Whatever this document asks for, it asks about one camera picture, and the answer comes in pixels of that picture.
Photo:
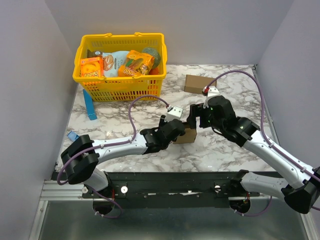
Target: snack bag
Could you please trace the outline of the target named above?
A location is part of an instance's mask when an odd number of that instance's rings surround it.
[[[102,51],[87,51],[87,57],[101,57],[103,61],[103,75],[105,77],[118,77],[118,70],[126,60],[128,51],[102,52]]]
[[[101,57],[81,59],[81,77],[101,77],[102,72],[103,62]]]
[[[148,53],[131,50],[124,64],[118,70],[119,77],[147,75],[154,64],[155,58]]]

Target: orange package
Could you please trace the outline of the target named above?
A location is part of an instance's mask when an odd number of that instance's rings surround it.
[[[101,77],[103,76],[103,60],[101,57],[91,57],[81,59],[81,77]]]
[[[155,58],[148,53],[140,53],[131,50],[124,61],[124,64],[118,69],[119,77],[132,77],[148,75],[151,67],[154,65]]]

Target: white arm segment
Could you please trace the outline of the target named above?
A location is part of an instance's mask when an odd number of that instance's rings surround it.
[[[131,137],[122,137],[122,138],[116,138],[111,140],[94,140],[93,146],[98,146],[101,144],[112,144],[112,143],[119,143],[124,142],[131,139]],[[132,141],[132,143],[126,143],[116,146],[105,146],[104,148],[98,148],[95,150],[96,154],[99,154],[99,164],[110,160],[110,159],[116,159],[123,156],[128,155],[142,155],[144,154],[148,147],[146,146],[146,140],[145,137],[141,134],[137,134],[135,139]]]
[[[131,139],[131,137],[122,137],[111,140],[94,140],[92,146],[100,146],[101,144],[112,144],[124,142]],[[144,154],[148,147],[146,146],[145,137],[141,134],[137,134],[132,143],[126,143],[115,146],[105,146],[104,148],[98,148],[95,150],[96,154],[99,154],[99,164],[110,160],[127,155],[142,155]],[[84,184],[92,187],[96,191],[100,191],[108,187],[108,179],[104,172],[95,168],[91,177],[83,182]]]
[[[272,168],[274,168],[283,178],[287,180],[287,183],[293,187],[294,189],[300,188],[304,186],[303,181],[309,180],[310,176],[304,172],[301,172],[299,168],[289,162],[287,159],[282,157],[279,153],[277,153],[274,149],[269,147],[269,145],[264,140],[261,132],[259,130],[255,131],[255,133],[251,136],[251,140],[247,140],[243,147],[250,152],[257,155],[259,158],[264,160],[267,164],[269,164]],[[305,167],[306,170],[313,173],[313,167],[305,164],[304,162],[300,161],[299,159],[292,156],[282,147],[277,145],[270,139],[271,143],[275,145],[278,149],[292,158],[295,162],[297,162],[302,167]]]
[[[96,191],[100,191],[108,187],[108,179],[106,174],[103,171],[95,168],[91,177],[89,177],[86,181],[83,182],[85,185],[88,185],[95,189]]]
[[[282,188],[288,185],[284,178],[257,175],[249,172],[241,180],[241,185],[247,192],[262,193],[283,200]]]

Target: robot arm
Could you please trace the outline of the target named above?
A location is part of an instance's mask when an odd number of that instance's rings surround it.
[[[187,119],[190,127],[195,128],[196,117],[200,117],[201,128],[211,127],[215,133],[260,157],[284,177],[273,178],[247,172],[240,179],[239,186],[247,192],[258,192],[284,199],[294,210],[308,213],[319,197],[320,184],[305,171],[319,177],[319,169],[313,169],[312,166],[295,158],[266,136],[270,142],[268,144],[259,126],[246,117],[236,117],[230,101],[221,96],[216,87],[209,87],[205,94],[207,97],[204,103],[190,106]],[[303,169],[280,155],[273,146]]]
[[[171,107],[167,115],[163,115],[158,127],[146,128],[140,131],[132,141],[131,137],[111,140],[91,140],[89,135],[80,136],[62,154],[63,164],[84,149],[98,147],[76,157],[65,169],[69,184],[84,183],[96,191],[107,188],[109,181],[107,175],[96,168],[97,165],[128,155],[144,155],[157,153],[185,134],[185,126],[180,121],[182,108]]]

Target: cardboard box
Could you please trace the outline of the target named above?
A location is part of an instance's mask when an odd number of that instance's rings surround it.
[[[184,123],[185,135],[178,136],[173,144],[192,144],[197,137],[197,129],[191,129],[187,123]]]
[[[194,76],[186,75],[184,83],[184,91],[192,94],[202,94],[202,90],[207,86],[214,78],[206,76]]]

